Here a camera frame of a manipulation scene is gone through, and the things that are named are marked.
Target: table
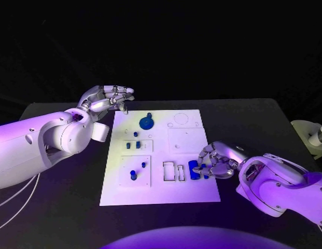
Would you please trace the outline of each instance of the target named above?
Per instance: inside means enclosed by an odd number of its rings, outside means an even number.
[[[76,103],[32,103],[19,119],[63,111]],[[271,99],[132,101],[129,110],[199,109],[206,141],[237,142],[319,171],[286,116]],[[112,127],[113,112],[100,123]],[[99,206],[109,137],[40,174],[34,195],[0,230],[0,247],[99,248],[137,232],[172,226],[222,227],[257,234],[294,248],[322,247],[316,225],[287,210],[274,218],[237,194],[237,177],[217,180],[221,202]],[[0,190],[0,202],[24,183]],[[0,225],[19,209],[32,188],[0,207]]]

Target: blue object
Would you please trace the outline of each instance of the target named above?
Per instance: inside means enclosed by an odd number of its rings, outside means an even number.
[[[192,168],[198,166],[198,162],[195,160],[188,162],[188,173],[191,175],[191,180],[199,179],[199,174],[192,172]]]
[[[152,127],[153,127],[153,120],[152,120],[152,115],[150,113],[146,113],[146,117],[145,118],[140,118],[139,120],[139,127],[143,129],[143,130],[149,130]]]
[[[206,168],[205,164],[201,165],[202,168]],[[204,179],[208,179],[208,176],[204,175]]]
[[[133,170],[130,170],[130,179],[135,180],[136,179],[136,172]]]

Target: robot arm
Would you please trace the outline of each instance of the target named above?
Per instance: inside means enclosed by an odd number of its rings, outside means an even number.
[[[76,108],[0,126],[0,189],[50,168],[80,153],[89,140],[104,141],[109,127],[96,121],[107,109],[126,114],[124,100],[133,90],[94,86],[81,95]]]
[[[209,153],[211,168],[195,173],[229,178],[238,170],[237,193],[273,217],[293,210],[322,226],[322,173],[307,170],[270,154],[248,157],[238,146],[212,142],[201,151],[198,163]]]

